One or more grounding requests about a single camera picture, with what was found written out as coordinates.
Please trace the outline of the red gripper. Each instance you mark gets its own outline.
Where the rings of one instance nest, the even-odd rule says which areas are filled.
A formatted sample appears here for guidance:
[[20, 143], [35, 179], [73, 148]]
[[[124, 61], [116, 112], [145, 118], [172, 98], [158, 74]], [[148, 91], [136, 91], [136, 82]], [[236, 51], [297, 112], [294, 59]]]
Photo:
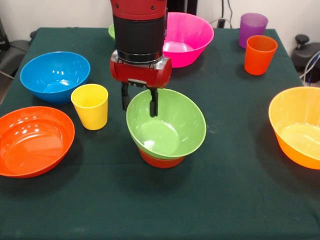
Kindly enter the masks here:
[[150, 117], [158, 116], [158, 89], [163, 89], [168, 84], [172, 74], [172, 60], [169, 57], [163, 56], [154, 63], [131, 64], [119, 58], [118, 51], [115, 50], [110, 57], [109, 69], [112, 77], [122, 82], [121, 99], [124, 111], [127, 110], [130, 103], [129, 83], [140, 84], [149, 87]]

